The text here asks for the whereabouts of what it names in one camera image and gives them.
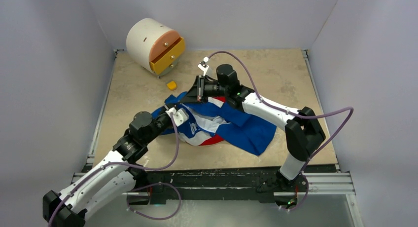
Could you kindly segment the blue white red jacket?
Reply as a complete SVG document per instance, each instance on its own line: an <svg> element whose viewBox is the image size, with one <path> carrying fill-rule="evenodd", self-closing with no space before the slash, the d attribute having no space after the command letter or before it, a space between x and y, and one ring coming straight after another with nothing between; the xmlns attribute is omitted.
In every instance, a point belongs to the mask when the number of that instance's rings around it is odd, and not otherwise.
<svg viewBox="0 0 418 227"><path fill-rule="evenodd" d="M225 97L210 97L206 103L179 104L189 119L177 128L180 140L193 146L226 141L253 155L261 155L276 132L276 126L257 116L229 106Z"/></svg>

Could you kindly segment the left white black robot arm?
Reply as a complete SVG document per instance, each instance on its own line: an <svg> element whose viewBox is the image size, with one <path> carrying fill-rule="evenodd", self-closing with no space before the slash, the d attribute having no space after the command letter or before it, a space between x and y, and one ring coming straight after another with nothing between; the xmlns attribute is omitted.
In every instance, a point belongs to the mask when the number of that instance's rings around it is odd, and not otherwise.
<svg viewBox="0 0 418 227"><path fill-rule="evenodd" d="M79 180L59 191L48 192L42 200L43 217L50 227L82 227L101 208L122 193L143 191L146 167L136 162L148 144L167 128L177 128L188 116L174 108L156 118L139 112L113 149Z"/></svg>

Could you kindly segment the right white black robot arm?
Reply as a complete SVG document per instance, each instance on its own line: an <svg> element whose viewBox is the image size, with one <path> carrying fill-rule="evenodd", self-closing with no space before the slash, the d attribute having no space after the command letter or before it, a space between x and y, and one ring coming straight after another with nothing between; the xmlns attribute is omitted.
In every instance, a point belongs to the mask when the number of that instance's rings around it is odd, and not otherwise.
<svg viewBox="0 0 418 227"><path fill-rule="evenodd" d="M180 102L197 106L221 96L230 108L256 116L284 131L289 154L279 169L277 185L283 191L290 190L296 185L296 177L304 170L311 155L326 138L318 117L308 107L299 110L262 97L254 87L242 85L237 72L229 64L218 66L216 74L215 80L209 76L197 76Z"/></svg>

